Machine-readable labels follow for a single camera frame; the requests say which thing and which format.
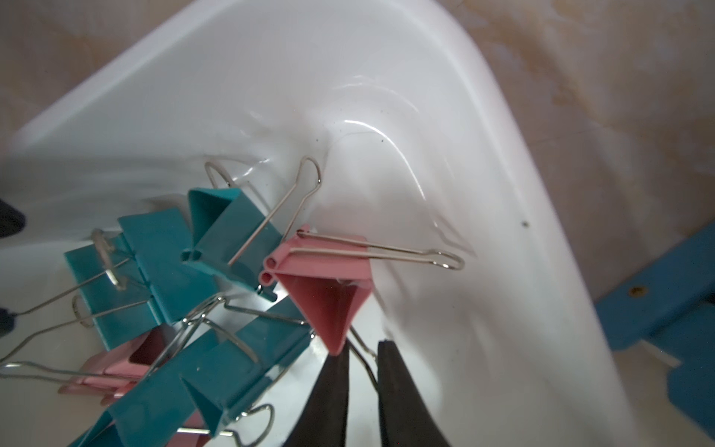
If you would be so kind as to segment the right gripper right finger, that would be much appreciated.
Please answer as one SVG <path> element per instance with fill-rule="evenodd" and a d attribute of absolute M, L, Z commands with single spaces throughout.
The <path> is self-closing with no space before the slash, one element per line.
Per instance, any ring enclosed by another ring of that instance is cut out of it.
<path fill-rule="evenodd" d="M 382 445 L 449 446 L 393 341 L 378 344 L 377 366 Z"/>

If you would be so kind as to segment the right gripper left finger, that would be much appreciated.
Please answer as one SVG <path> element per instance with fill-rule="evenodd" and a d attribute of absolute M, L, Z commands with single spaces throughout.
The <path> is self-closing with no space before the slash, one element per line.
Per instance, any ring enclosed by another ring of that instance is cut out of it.
<path fill-rule="evenodd" d="M 329 355 L 289 437 L 289 446 L 345 446 L 349 355 Z"/>

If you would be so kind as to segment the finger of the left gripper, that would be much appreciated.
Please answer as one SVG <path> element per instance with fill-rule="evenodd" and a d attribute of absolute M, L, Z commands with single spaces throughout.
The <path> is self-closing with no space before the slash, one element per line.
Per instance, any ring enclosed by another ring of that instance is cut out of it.
<path fill-rule="evenodd" d="M 0 200 L 0 238 L 17 235 L 24 230 L 25 226 L 25 215 L 7 202 Z"/>

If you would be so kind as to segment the white plastic storage box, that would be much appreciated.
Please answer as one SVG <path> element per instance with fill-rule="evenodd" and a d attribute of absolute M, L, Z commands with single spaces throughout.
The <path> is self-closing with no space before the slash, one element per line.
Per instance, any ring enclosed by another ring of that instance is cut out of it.
<path fill-rule="evenodd" d="M 261 210 L 323 234 L 443 249 L 465 267 L 376 261 L 357 313 L 396 342 L 453 446 L 632 446 L 590 295 L 484 57 L 434 1 L 197 1 L 1 149 L 1 340 L 74 370 L 67 251 L 121 217 L 188 207 L 214 159 Z"/>

